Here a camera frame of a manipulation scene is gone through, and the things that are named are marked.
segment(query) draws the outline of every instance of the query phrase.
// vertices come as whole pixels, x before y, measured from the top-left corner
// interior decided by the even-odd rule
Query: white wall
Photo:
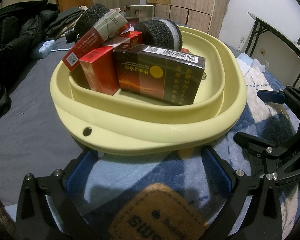
[[[300,6],[296,0],[228,0],[219,35],[222,42],[237,49],[243,37],[245,44],[241,45],[241,51],[244,52],[254,24],[247,12],[261,17],[292,41],[300,38]],[[265,56],[259,54],[260,47],[266,51]],[[261,63],[267,60],[270,72],[282,83],[293,84],[298,75],[300,60],[272,33],[260,35],[253,57]]]

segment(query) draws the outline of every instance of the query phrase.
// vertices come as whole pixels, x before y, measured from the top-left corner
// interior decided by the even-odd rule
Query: metal screw
[[[271,147],[267,147],[266,151],[267,151],[267,153],[272,153],[272,148]]]
[[[62,169],[56,169],[54,172],[53,172],[53,175],[54,176],[60,176],[62,174]]]
[[[242,170],[237,170],[235,173],[236,173],[239,177],[242,177],[242,176],[244,175],[244,171],[242,171]]]
[[[266,175],[266,178],[269,179],[269,180],[273,179],[273,178],[272,178],[272,175],[269,174],[269,173]]]
[[[31,173],[28,173],[26,176],[25,176],[25,179],[26,180],[31,180],[32,179],[32,174]]]
[[[276,180],[276,179],[278,178],[278,173],[273,172],[273,173],[272,173],[272,177],[273,177],[274,180]]]

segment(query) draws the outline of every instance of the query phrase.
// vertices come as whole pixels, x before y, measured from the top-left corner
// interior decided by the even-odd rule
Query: blue gripper pad
[[[259,90],[257,96],[263,102],[272,102],[277,104],[284,104],[287,102],[287,98],[282,92]]]
[[[78,195],[85,185],[93,165],[98,160],[98,152],[90,149],[80,160],[66,180],[66,191],[69,197]]]
[[[201,159],[206,174],[216,185],[218,192],[228,197],[236,183],[234,170],[230,164],[222,160],[211,146],[202,148]]]

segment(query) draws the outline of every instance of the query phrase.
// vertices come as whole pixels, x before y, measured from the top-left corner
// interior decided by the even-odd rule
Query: cigarette pack
[[[121,90],[172,105],[193,103],[205,58],[148,45],[121,44],[113,52]]]
[[[105,14],[62,58],[70,71],[79,65],[79,59],[99,47],[108,38],[128,28],[126,19],[116,10]]]
[[[112,51],[122,43],[142,43],[142,33],[127,32],[119,35],[80,58],[81,67],[91,90],[113,95],[120,87]]]

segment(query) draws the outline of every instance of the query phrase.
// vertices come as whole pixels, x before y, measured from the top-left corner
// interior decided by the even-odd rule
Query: bed
[[[66,44],[65,38],[58,39],[57,44],[57,49],[73,45]],[[65,168],[84,149],[61,123],[49,91],[52,72],[65,53],[57,51],[44,59],[29,62],[9,91],[12,100],[10,111],[0,118],[0,201],[12,219],[15,219],[20,187],[27,173],[35,177],[48,176],[57,168]],[[233,141],[234,133],[243,131],[281,143],[295,133],[298,119],[286,106],[268,105],[257,98],[256,92],[259,89],[284,88],[271,73],[261,73],[257,68],[250,68],[245,81],[248,99],[242,116],[226,135],[211,145],[235,170],[241,169],[248,175],[257,175],[263,171],[261,161],[250,157],[236,145]],[[98,230],[104,239],[129,236],[127,225],[120,220],[123,216],[121,214],[132,209],[136,199],[149,196],[149,192],[163,203],[166,202],[165,196],[159,193],[170,192],[177,203],[182,203],[184,208],[180,210],[187,210],[192,215],[186,226],[193,224],[193,219],[203,224],[203,229],[216,218],[225,203],[225,198],[218,194],[205,174],[199,147],[133,157],[101,152],[96,154],[98,161],[81,194],[73,202],[88,224]],[[300,191],[296,184],[279,192],[284,238],[300,216]],[[250,200],[247,198],[231,233],[240,227]],[[138,211],[135,209],[137,213],[149,206],[145,203],[140,205]],[[151,215],[152,218],[157,217],[157,210],[154,209]],[[176,213],[171,212],[170,222],[174,215],[177,217]],[[57,214],[55,218],[62,227]],[[135,219],[131,224],[136,226],[130,225],[137,230],[133,233],[136,236],[140,233],[137,227],[139,222]],[[166,222],[165,227],[169,228],[172,238],[182,239],[182,228],[173,231],[172,222]]]

